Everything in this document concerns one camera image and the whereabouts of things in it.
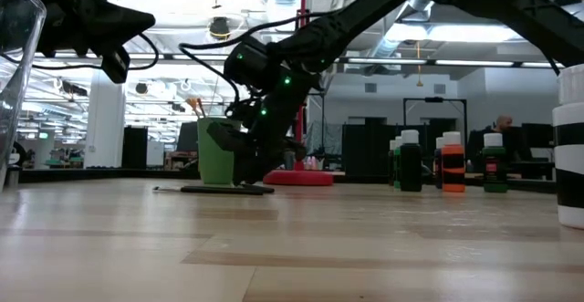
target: orange bottle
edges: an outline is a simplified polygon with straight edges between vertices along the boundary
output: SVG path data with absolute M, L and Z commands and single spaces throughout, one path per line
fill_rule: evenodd
M 443 191 L 464 193 L 464 148 L 460 132 L 446 132 L 442 148 Z

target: paint bottle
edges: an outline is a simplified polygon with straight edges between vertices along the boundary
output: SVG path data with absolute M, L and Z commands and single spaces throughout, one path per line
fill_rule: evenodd
M 400 185 L 403 192 L 422 191 L 422 148 L 420 147 L 420 133 L 417 130 L 401 132 L 403 145 L 400 147 L 401 178 Z
M 393 153 L 395 152 L 395 141 L 390 141 L 390 152 L 388 154 L 388 161 L 390 163 L 390 186 L 393 186 L 395 180 L 395 172 L 393 171 Z
M 442 189 L 442 148 L 444 138 L 436 138 L 436 151 L 434 152 L 434 173 L 436 173 L 436 188 Z
M 395 173 L 393 179 L 393 186 L 396 189 L 401 189 L 402 184 L 400 180 L 402 179 L 402 137 L 395 138 L 395 151 L 393 152 L 393 172 Z
M 584 229 L 584 66 L 562 70 L 559 107 L 553 111 L 558 217 Z
M 501 133 L 486 133 L 484 136 L 483 160 L 485 172 L 483 188 L 486 193 L 507 192 L 506 150 Z
M 446 132 L 442 148 L 443 191 L 464 193 L 464 148 L 460 132 Z

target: white cylinder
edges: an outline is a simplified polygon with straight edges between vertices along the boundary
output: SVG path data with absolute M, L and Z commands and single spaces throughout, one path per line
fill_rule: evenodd
M 420 143 L 420 132 L 417 130 L 403 130 L 401 132 L 403 143 L 418 144 Z
M 483 136 L 485 147 L 503 147 L 503 134 L 486 133 Z
M 460 132 L 445 132 L 444 145 L 459 145 L 461 144 Z
M 559 222 L 584 229 L 584 102 L 555 108 L 553 119 Z
M 444 147 L 444 138 L 436 138 L 436 149 L 442 149 Z
M 584 65 L 562 70 L 558 82 L 560 105 L 584 102 Z

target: green cup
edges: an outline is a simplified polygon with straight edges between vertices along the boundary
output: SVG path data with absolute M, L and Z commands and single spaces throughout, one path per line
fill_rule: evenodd
M 199 134 L 199 172 L 203 184 L 229 185 L 234 179 L 234 154 L 222 150 L 211 138 L 207 129 L 209 124 L 219 122 L 236 130 L 241 128 L 241 122 L 222 118 L 204 118 L 197 121 Z

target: green bottle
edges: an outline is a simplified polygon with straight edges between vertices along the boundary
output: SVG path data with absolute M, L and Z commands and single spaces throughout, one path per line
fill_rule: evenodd
M 506 193 L 507 164 L 506 150 L 501 133 L 486 133 L 484 136 L 483 160 L 485 163 L 483 188 L 486 193 Z
M 395 151 L 393 152 L 393 169 L 395 170 L 395 180 L 393 181 L 393 186 L 395 189 L 401 189 L 402 184 L 400 181 L 402 180 L 402 137 L 395 138 Z

